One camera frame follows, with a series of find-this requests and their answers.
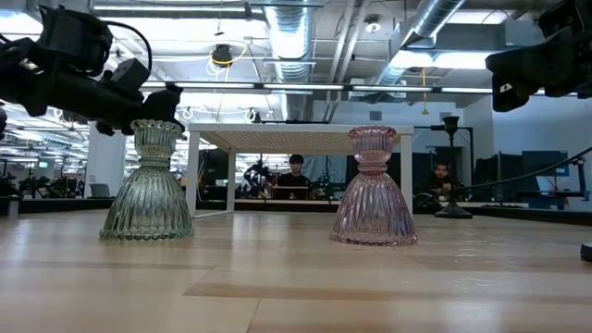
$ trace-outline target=man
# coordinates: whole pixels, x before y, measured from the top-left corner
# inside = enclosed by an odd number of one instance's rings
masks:
[[[448,165],[437,163],[430,178],[430,190],[436,195],[450,192],[450,176]]]
[[[277,199],[308,199],[310,180],[301,174],[304,157],[299,154],[290,156],[290,173],[283,174],[277,179],[279,188],[275,193]],[[282,189],[282,187],[303,187],[303,189]]]

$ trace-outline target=black wire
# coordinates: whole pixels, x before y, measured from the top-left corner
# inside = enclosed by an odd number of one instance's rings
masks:
[[[592,147],[589,147],[588,149],[584,150],[580,154],[577,154],[575,156],[569,157],[569,158],[567,158],[567,159],[565,159],[565,160],[563,160],[563,161],[561,161],[559,163],[556,163],[556,164],[554,164],[552,166],[547,166],[547,167],[545,167],[543,169],[540,169],[538,171],[531,172],[531,173],[529,173],[527,175],[522,175],[522,176],[519,176],[519,177],[514,177],[514,178],[511,178],[511,179],[504,179],[504,180],[500,180],[500,181],[492,181],[492,182],[485,183],[485,184],[477,184],[477,185],[467,186],[467,187],[463,187],[463,188],[455,188],[454,191],[457,192],[457,191],[471,190],[471,189],[477,189],[477,188],[482,188],[482,187],[489,187],[489,186],[494,186],[494,185],[501,185],[501,184],[513,182],[513,181],[516,181],[516,180],[527,179],[529,177],[533,177],[533,176],[539,175],[539,174],[541,174],[543,172],[549,171],[549,170],[554,169],[556,167],[560,167],[562,165],[568,164],[568,163],[572,162],[573,160],[576,160],[576,159],[578,159],[578,158],[580,158],[580,157],[582,157],[585,154],[588,154],[590,152],[592,152]]]
[[[146,39],[146,37],[144,37],[144,35],[140,31],[138,31],[136,28],[134,28],[130,25],[127,25],[125,23],[115,22],[115,21],[104,21],[104,23],[107,25],[112,25],[112,26],[131,30],[142,39],[142,41],[146,44],[146,52],[148,53],[148,71],[150,71],[152,73],[152,47],[150,46],[150,42],[148,42],[148,39]]]
[[[0,41],[2,41],[4,43],[12,42],[11,40],[7,39],[7,37],[5,37],[2,33],[0,33]]]
[[[485,16],[485,18],[483,18],[483,20],[481,21],[481,24],[485,23],[485,21],[486,21],[487,19],[489,19],[489,17],[490,17],[490,16],[492,16],[492,15],[493,15],[495,12],[497,12],[497,11],[500,11],[500,12],[502,12],[502,13],[506,14],[506,17],[507,17],[508,19],[510,19],[510,18],[511,18],[510,14],[508,14],[508,12],[507,12],[507,11],[505,11],[504,9],[497,8],[497,9],[493,9],[493,10],[492,10],[492,11],[491,11],[489,14],[487,14],[487,16]]]

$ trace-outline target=cable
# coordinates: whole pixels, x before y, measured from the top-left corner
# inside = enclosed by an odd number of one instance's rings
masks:
[[[497,12],[497,11],[500,11],[500,12],[502,12],[502,13],[506,14],[506,17],[507,17],[508,19],[510,19],[510,18],[511,18],[510,14],[508,14],[508,12],[507,12],[507,11],[505,11],[505,10],[503,10],[503,9],[500,9],[500,8],[497,8],[497,9],[493,9],[493,10],[492,10],[492,11],[491,11],[489,14],[487,14],[487,16],[485,16],[485,18],[483,18],[483,20],[481,21],[481,24],[485,23],[485,21],[486,21],[487,19],[489,19],[489,17],[490,17],[490,16],[492,16],[492,15],[493,15],[495,12]]]
[[[589,148],[585,149],[580,154],[577,154],[575,156],[569,157],[569,158],[567,158],[567,159],[565,159],[565,160],[563,160],[563,161],[561,161],[559,163],[556,163],[556,164],[554,164],[552,166],[547,166],[547,167],[545,167],[543,169],[540,169],[538,171],[531,172],[531,173],[529,173],[527,175],[522,175],[522,176],[519,176],[519,177],[514,177],[514,178],[511,178],[511,179],[504,179],[504,180],[500,180],[500,181],[492,181],[492,182],[485,183],[485,184],[471,185],[471,186],[467,186],[467,187],[463,187],[463,188],[455,188],[454,191],[456,192],[456,191],[471,190],[471,189],[477,189],[477,188],[482,188],[482,187],[489,187],[489,186],[494,186],[494,185],[501,185],[501,184],[505,184],[505,183],[508,183],[508,182],[513,182],[513,181],[521,180],[521,179],[527,179],[529,177],[533,177],[533,176],[539,175],[539,174],[541,174],[543,172],[546,172],[546,171],[549,171],[549,170],[554,169],[556,167],[560,167],[560,166],[562,166],[564,164],[570,163],[573,160],[578,159],[578,158],[584,156],[585,154],[588,154],[589,152],[592,152],[592,147],[589,147]]]
[[[230,64],[227,65],[226,67],[226,77],[224,78],[224,81],[228,81],[228,76],[230,75]],[[218,105],[218,112],[216,113],[216,124],[218,123],[219,119],[220,119],[220,110],[222,109],[222,100],[224,99],[224,95],[225,93],[222,93],[222,96],[220,97],[220,104]]]
[[[135,34],[138,35],[138,37],[142,39],[142,41],[146,44],[146,53],[148,54],[148,71],[152,73],[152,47],[150,46],[150,42],[148,42],[148,39],[140,31],[128,24],[115,21],[104,21],[104,24],[133,31]]]
[[[12,42],[11,40],[7,39],[7,37],[5,37],[2,33],[0,33],[0,41],[2,41],[4,43]]]

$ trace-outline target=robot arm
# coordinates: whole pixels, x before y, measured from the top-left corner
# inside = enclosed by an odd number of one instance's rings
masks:
[[[143,103],[139,89],[150,77],[150,69],[137,59],[124,61],[97,79],[113,42],[107,23],[118,23],[63,7],[41,11],[43,32],[38,41],[5,38],[0,43],[1,99],[23,105],[32,117],[44,115],[53,106],[97,120],[97,129],[107,135],[113,130],[132,134],[130,123],[140,118],[178,123],[174,114],[182,89],[167,85]]]
[[[592,96],[592,2],[563,0],[540,16],[538,27],[544,43],[486,59],[495,111],[523,106],[541,88],[549,97]]]

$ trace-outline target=glass candle holder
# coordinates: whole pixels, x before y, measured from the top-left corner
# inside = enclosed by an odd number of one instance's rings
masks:
[[[360,173],[343,194],[330,239],[350,244],[396,246],[417,242],[401,190],[386,173],[396,132],[384,126],[350,131]]]
[[[193,235],[191,216],[168,159],[175,152],[181,126],[156,120],[134,120],[140,168],[119,190],[100,232],[102,239],[165,240]]]

